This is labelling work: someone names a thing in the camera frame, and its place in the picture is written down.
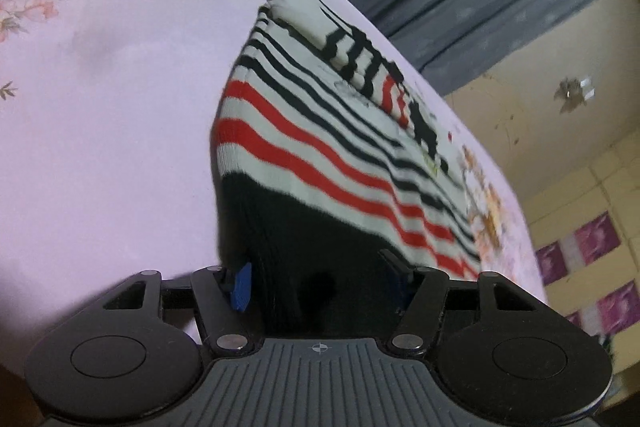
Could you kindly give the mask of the pink floral bed sheet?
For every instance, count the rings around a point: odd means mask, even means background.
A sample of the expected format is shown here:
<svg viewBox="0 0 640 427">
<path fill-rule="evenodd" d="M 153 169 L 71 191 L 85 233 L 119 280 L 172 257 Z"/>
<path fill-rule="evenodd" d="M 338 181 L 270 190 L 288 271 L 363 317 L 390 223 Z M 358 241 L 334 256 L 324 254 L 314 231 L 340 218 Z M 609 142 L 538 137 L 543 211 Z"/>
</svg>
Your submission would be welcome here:
<svg viewBox="0 0 640 427">
<path fill-rule="evenodd" d="M 210 132 L 235 59 L 266 0 L 1 0 L 1 362 L 129 275 L 214 265 L 227 239 Z M 347 0 L 365 32 L 495 187 L 506 243 L 482 259 L 537 298 L 544 288 L 510 184 L 460 118 Z"/>
</svg>

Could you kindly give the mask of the silver wall lamp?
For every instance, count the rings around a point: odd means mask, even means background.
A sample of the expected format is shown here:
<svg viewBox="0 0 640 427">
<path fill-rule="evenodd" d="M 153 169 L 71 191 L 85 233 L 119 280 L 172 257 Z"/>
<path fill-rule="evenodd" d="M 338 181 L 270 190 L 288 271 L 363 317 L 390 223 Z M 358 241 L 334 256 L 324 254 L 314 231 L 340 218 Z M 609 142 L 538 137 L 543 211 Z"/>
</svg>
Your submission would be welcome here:
<svg viewBox="0 0 640 427">
<path fill-rule="evenodd" d="M 573 110 L 580 106 L 585 106 L 589 100 L 594 97 L 596 88 L 593 86 L 590 77 L 565 78 L 558 89 L 555 90 L 553 98 L 555 101 L 562 103 L 560 108 L 561 114 L 572 113 Z"/>
</svg>

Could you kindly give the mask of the striped red black white sweater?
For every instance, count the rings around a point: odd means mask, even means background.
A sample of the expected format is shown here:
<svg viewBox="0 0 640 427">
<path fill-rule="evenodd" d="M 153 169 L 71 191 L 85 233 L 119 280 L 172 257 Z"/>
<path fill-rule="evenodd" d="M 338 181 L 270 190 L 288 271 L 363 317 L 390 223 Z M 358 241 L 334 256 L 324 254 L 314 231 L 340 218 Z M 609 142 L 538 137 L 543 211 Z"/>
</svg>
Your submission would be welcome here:
<svg viewBox="0 0 640 427">
<path fill-rule="evenodd" d="M 232 303 L 273 337 L 386 334 L 410 272 L 473 280 L 461 155 L 358 27 L 322 0 L 267 0 L 212 132 Z"/>
</svg>

